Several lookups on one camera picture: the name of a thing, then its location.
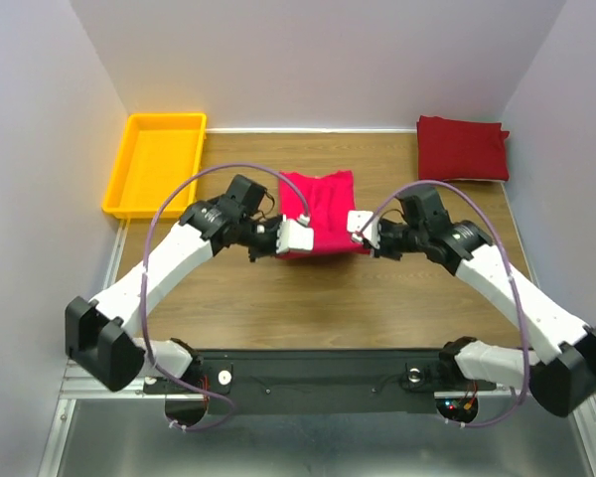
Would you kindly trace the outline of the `pink red t shirt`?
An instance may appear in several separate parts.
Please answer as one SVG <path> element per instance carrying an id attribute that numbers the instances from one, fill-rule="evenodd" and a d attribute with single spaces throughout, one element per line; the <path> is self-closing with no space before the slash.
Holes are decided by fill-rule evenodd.
<path id="1" fill-rule="evenodd" d="M 347 232 L 348 213 L 356 208 L 354 175 L 341 170 L 322 177 L 282 172 L 305 197 L 310 213 L 310 227 L 314 230 L 311 255 L 340 253 L 368 254 Z"/>

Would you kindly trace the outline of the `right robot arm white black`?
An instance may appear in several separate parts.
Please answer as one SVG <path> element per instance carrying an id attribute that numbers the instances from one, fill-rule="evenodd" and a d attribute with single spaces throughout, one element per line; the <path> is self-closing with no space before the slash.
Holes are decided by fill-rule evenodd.
<path id="1" fill-rule="evenodd" d="M 393 193 L 399 223 L 373 212 L 353 238 L 374 257 L 399 260 L 422 253 L 469 285 L 519 330 L 517 349 L 463 337 L 444 346 L 440 382 L 459 388 L 486 381 L 531 395 L 549 413 L 566 417 L 596 393 L 596 325 L 591 326 L 548 297 L 510 262 L 492 223 L 454 222 L 438 193 L 439 181 L 424 180 Z"/>

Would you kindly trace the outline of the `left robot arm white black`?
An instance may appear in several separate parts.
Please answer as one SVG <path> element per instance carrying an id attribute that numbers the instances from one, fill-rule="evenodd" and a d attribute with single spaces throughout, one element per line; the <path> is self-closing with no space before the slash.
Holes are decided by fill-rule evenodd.
<path id="1" fill-rule="evenodd" d="M 189 206 L 161 242 L 110 287 L 90 299 L 74 298 L 65 310 L 65 346 L 70 359 L 112 392 L 160 366 L 178 391 L 201 379 L 198 353 L 176 339 L 137 338 L 143 321 L 189 273 L 235 243 L 264 255 L 275 252 L 278 218 L 254 219 L 264 186 L 236 175 L 226 192 Z"/>

